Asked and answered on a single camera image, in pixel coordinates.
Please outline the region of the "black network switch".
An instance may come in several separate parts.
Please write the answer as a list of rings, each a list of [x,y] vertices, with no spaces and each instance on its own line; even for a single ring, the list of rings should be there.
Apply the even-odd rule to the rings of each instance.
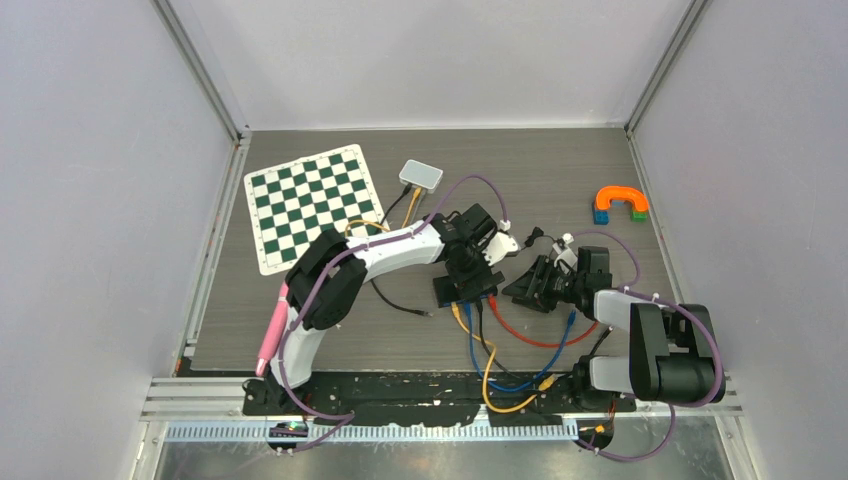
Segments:
[[[477,300],[481,300],[489,295],[496,295],[498,292],[497,286],[496,289],[492,289],[489,293],[480,297],[460,297],[457,292],[457,280],[458,279],[450,276],[443,276],[437,277],[432,281],[436,302],[440,308],[448,307],[451,303],[476,302]]]

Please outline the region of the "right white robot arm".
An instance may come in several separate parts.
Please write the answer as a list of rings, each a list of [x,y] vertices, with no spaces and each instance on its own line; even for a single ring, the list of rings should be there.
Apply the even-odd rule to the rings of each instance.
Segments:
[[[721,401],[726,383],[708,309],[615,289],[609,264],[605,247],[579,248],[574,265],[540,255],[503,290],[529,309],[549,313],[570,304],[586,318],[628,334],[626,355],[590,353],[578,360],[570,385],[574,403],[596,410],[611,393],[686,407]]]

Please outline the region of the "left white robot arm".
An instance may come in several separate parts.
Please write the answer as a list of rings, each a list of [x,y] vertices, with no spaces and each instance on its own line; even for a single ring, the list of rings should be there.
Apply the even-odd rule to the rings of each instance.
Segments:
[[[443,263],[445,281],[462,300],[503,282],[495,266],[521,247],[507,220],[494,220],[479,204],[446,217],[434,213],[412,225],[369,237],[325,231],[287,272],[269,331],[260,349],[259,376],[271,375],[268,400],[280,412],[298,412],[304,385],[325,332],[349,314],[363,285],[417,265]]]

